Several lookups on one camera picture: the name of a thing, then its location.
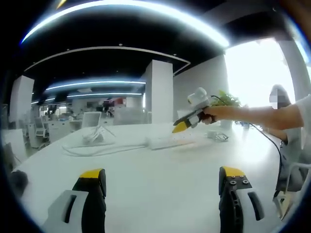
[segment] power strip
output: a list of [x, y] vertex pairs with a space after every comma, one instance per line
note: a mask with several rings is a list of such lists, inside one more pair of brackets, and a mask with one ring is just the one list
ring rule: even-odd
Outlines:
[[148, 147], [152, 150], [160, 150], [165, 148], [177, 147], [193, 143], [195, 140], [190, 133], [180, 134], [176, 136], [154, 137], [148, 138]]

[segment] ceiling light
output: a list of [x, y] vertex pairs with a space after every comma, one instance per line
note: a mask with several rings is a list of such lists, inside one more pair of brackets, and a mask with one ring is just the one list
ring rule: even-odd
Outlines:
[[146, 93], [142, 96], [142, 108], [146, 107]]
[[56, 14], [46, 18], [45, 20], [37, 24], [34, 28], [32, 28], [26, 34], [26, 36], [23, 38], [21, 43], [23, 43], [34, 32], [46, 26], [47, 24], [51, 23], [52, 21], [60, 18], [61, 16], [64, 16], [74, 11], [86, 9], [89, 7], [103, 6], [103, 5], [128, 5], [128, 6], [138, 6], [142, 8], [147, 8], [149, 10], [167, 15], [169, 17], [176, 18], [177, 20], [185, 23], [186, 25], [189, 25], [190, 27], [200, 31], [202, 34], [211, 38], [212, 40], [214, 40], [216, 43], [220, 44], [223, 47], [229, 46], [228, 40], [223, 35], [221, 35], [218, 31], [213, 29], [211, 26], [200, 21], [199, 19], [193, 16], [190, 16], [186, 13], [183, 13], [177, 9], [171, 8], [169, 6], [146, 2], [146, 1], [137, 1], [137, 0], [99, 0], [99, 1], [86, 2], [80, 5], [67, 8], [63, 11], [57, 12]]
[[69, 97], [79, 97], [79, 96], [111, 96], [111, 95], [133, 95], [133, 96], [141, 96], [141, 93], [96, 93], [96, 94], [83, 94], [83, 95], [73, 95], [67, 96]]
[[71, 84], [66, 84], [66, 85], [60, 85], [60, 86], [54, 86], [54, 87], [49, 87], [45, 89], [46, 91], [48, 90], [53, 90], [61, 87], [67, 87], [67, 86], [77, 86], [77, 85], [85, 85], [85, 84], [98, 84], [98, 83], [130, 83], [130, 84], [146, 84], [146, 82], [135, 82], [135, 81], [94, 81], [94, 82], [85, 82], [85, 83], [71, 83]]

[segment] window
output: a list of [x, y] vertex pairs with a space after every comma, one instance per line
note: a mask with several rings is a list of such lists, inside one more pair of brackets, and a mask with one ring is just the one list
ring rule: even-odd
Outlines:
[[237, 45], [225, 52], [229, 92], [249, 107], [269, 106], [274, 84], [282, 85], [295, 103], [291, 74], [279, 44], [262, 39]]

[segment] white desk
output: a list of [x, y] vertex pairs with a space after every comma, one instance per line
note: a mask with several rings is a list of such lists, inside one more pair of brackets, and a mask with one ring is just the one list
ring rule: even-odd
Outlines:
[[[139, 140], [149, 134], [167, 135], [169, 126], [122, 125], [109, 127], [118, 140]], [[258, 196], [273, 205], [279, 155], [274, 145], [255, 129], [234, 126], [225, 143], [204, 138], [219, 126], [200, 124], [189, 133], [194, 144], [163, 149], [148, 148], [97, 157], [66, 156], [62, 145], [77, 140], [83, 130], [69, 134], [40, 150], [17, 169], [28, 174], [22, 197], [26, 211], [42, 225], [48, 207], [66, 189], [72, 189], [86, 170], [106, 170], [107, 232], [218, 233], [220, 232], [219, 167], [245, 172]]]

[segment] white cable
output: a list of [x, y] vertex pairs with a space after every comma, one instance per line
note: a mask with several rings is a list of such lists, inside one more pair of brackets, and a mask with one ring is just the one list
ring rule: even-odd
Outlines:
[[[139, 149], [139, 148], [143, 148], [147, 146], [147, 142], [146, 140], [142, 143], [138, 143], [138, 144], [117, 144], [114, 146], [111, 146], [113, 144], [115, 144], [114, 142], [107, 142], [105, 141], [104, 138], [104, 133], [105, 131], [108, 131], [111, 135], [113, 135], [114, 137], [116, 137], [109, 129], [107, 129], [105, 126], [97, 126], [94, 127], [94, 129], [91, 129], [91, 133], [88, 134], [84, 134], [82, 135], [83, 138], [83, 144], [80, 146], [75, 146], [75, 147], [67, 147], [67, 146], [62, 146], [63, 150], [65, 150], [66, 152], [69, 153], [69, 156], [80, 156], [80, 157], [90, 157], [90, 156], [100, 156], [100, 155], [106, 155], [106, 154], [112, 154], [112, 153], [117, 153], [117, 152], [121, 152], [121, 151], [128, 151], [128, 150], [135, 150], [135, 149]], [[98, 139], [99, 137], [102, 137], [103, 143], [97, 143], [94, 144], [94, 141], [96, 139]], [[77, 149], [77, 148], [87, 148], [87, 147], [98, 147], [98, 146], [103, 146], [102, 148], [100, 148], [99, 150], [92, 152], [92, 153], [79, 153], [79, 152], [75, 152], [72, 149]], [[135, 147], [135, 148], [127, 148], [127, 149], [122, 149], [122, 150], [116, 150], [116, 151], [107, 151], [109, 149], [114, 149], [117, 147]]]
[[74, 156], [74, 157], [91, 157], [91, 156], [102, 156], [102, 155], [107, 155], [107, 154], [114, 154], [114, 153], [119, 153], [119, 152], [123, 152], [123, 151], [129, 151], [129, 150], [136, 150], [136, 149], [140, 149], [140, 148], [144, 148], [146, 147], [146, 145], [144, 144], [139, 144], [139, 145], [130, 145], [130, 146], [136, 146], [134, 148], [127, 148], [127, 149], [122, 149], [122, 150], [116, 150], [116, 151], [106, 151], [106, 152], [103, 152], [103, 150], [107, 149], [107, 148], [101, 148], [100, 150], [97, 150], [93, 153], [86, 153], [86, 154], [83, 154], [83, 153], [78, 153], [78, 152], [75, 152], [75, 151], [71, 151], [69, 150], [68, 148], [64, 147], [63, 146], [63, 149], [65, 151], [67, 151], [69, 154], [68, 156]]

